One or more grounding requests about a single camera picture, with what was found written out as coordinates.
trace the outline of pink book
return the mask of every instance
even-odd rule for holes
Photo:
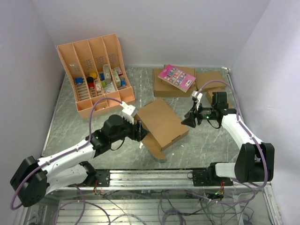
[[[184,92],[188,91],[196,79],[194,76],[187,74],[170,64],[166,66],[158,77]]]

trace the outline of gray marble surface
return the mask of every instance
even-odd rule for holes
[[[135,106],[137,108],[153,101],[153,79],[151,67],[128,67],[126,69],[130,84],[135,93]],[[221,68],[198,68],[197,72],[221,71],[228,81],[225,72]],[[229,88],[228,101],[234,104],[233,96]],[[191,108],[193,102],[188,97],[165,97],[166,103],[181,118]],[[203,95],[202,103],[209,107],[210,104]],[[88,120],[82,120],[79,116],[71,84],[65,78],[61,89],[61,95],[57,102],[57,110],[51,127],[50,136],[43,151],[43,156],[49,156],[72,147],[88,135]],[[92,119],[92,130],[100,129],[110,112]],[[226,130],[212,128],[206,121],[196,128],[190,128],[187,136],[164,150],[167,160],[155,159],[145,146],[140,149],[140,143],[126,139],[118,151],[108,151],[105,154],[91,160],[91,164],[97,169],[158,169],[158,168],[190,168],[207,167],[211,162],[234,162],[239,149]]]

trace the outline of robotic arm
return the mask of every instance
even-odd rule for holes
[[[262,149],[263,156],[266,160],[268,181],[273,179],[274,170],[274,147],[270,143],[264,143],[257,138],[249,128],[236,115],[235,109],[228,109],[227,93],[213,92],[212,103],[210,108],[202,107],[200,103],[202,94],[197,95],[194,91],[192,99],[193,107],[185,115],[181,122],[184,125],[195,128],[200,125],[202,120],[216,120],[218,128],[225,128],[233,137],[238,145],[240,152],[236,163],[212,163],[213,171],[218,177],[235,178],[239,182],[258,182],[264,181],[264,167],[260,152],[254,140],[257,141]]]
[[[108,187],[109,182],[106,177],[100,177],[104,176],[103,174],[97,175],[96,170],[88,161],[110,150],[112,143],[118,140],[124,141],[126,137],[129,137],[131,140],[140,142],[147,133],[140,121],[134,122],[132,115],[129,117],[127,115],[126,119],[111,115],[101,129],[91,134],[88,144],[86,142],[89,137],[86,137],[77,145],[55,155],[38,160],[33,156],[24,159],[10,184],[16,191],[29,173],[45,163],[48,164],[34,173],[22,186],[18,196],[24,207],[38,203],[46,194],[58,188],[75,183],[89,186],[96,180],[101,180],[106,184],[104,187]]]

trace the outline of white wall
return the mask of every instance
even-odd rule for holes
[[[232,68],[244,119],[275,146],[272,181],[285,224],[299,224],[300,1],[271,0]]]
[[[270,0],[32,0],[56,45],[116,33],[126,65],[227,66]]]
[[[0,224],[15,217],[11,177],[25,157],[41,154],[62,71],[32,2],[0,1]]]

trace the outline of blue package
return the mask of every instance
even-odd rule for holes
[[[83,83],[83,78],[82,77],[75,78],[75,83],[76,84],[82,84]]]
[[[100,80],[101,80],[101,81],[105,80],[104,74],[100,74]]]

